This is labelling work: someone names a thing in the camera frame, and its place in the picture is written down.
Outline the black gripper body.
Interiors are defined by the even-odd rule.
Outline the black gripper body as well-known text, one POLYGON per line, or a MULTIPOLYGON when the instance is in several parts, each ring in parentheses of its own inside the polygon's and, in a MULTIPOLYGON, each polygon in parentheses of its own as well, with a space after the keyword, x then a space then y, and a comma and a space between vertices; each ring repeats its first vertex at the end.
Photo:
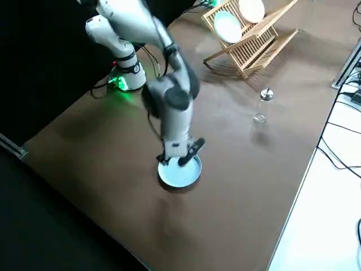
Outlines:
POLYGON ((189 136, 187 140, 187 155, 195 155, 197 153, 198 138, 194 136, 189 136))

